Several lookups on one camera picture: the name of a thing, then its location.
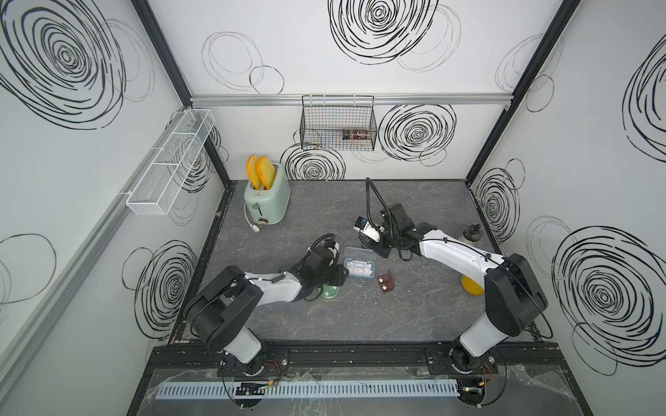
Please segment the green round pillbox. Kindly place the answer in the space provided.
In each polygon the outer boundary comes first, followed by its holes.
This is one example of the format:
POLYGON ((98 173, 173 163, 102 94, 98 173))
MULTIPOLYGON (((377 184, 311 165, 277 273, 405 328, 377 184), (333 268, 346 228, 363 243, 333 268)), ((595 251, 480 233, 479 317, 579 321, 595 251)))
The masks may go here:
POLYGON ((340 292, 341 288, 339 286, 324 285, 322 287, 322 297, 324 299, 334 299, 340 294, 340 292))

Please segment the blue rectangular pillbox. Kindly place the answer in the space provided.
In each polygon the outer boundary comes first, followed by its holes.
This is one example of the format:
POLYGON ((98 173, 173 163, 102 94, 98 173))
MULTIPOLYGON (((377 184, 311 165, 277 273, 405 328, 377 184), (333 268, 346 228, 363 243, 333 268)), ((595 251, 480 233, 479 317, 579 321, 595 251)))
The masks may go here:
POLYGON ((356 247, 346 247, 343 265, 350 277, 373 279, 376 277, 376 258, 374 251, 356 247))

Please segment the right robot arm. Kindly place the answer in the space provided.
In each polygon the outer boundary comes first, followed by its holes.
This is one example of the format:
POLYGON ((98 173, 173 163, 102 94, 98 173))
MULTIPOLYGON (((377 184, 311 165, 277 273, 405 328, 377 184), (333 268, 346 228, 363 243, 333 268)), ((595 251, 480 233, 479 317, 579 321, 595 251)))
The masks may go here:
POLYGON ((527 330, 547 308, 548 301, 530 263, 519 254, 502 256, 482 251, 447 235, 426 222, 415 224, 402 205, 381 211, 383 222, 357 220, 355 229, 372 251, 387 258, 390 251, 407 251, 461 273, 464 289, 484 296, 485 311, 458 336, 449 350, 452 366, 461 374, 480 367, 480 358, 507 338, 527 330))

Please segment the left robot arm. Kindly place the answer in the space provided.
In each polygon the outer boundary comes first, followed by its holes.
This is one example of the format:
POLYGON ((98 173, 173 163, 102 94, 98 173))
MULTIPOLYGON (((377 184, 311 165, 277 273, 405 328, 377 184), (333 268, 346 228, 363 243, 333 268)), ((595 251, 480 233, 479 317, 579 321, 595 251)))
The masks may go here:
POLYGON ((246 323, 259 306, 314 301, 327 286, 340 287, 349 270, 339 263, 340 245, 328 233, 308 247, 294 265, 273 274, 253 274, 236 265, 225 267, 186 304, 191 333, 211 352, 225 352, 259 372, 266 361, 265 343, 246 323))

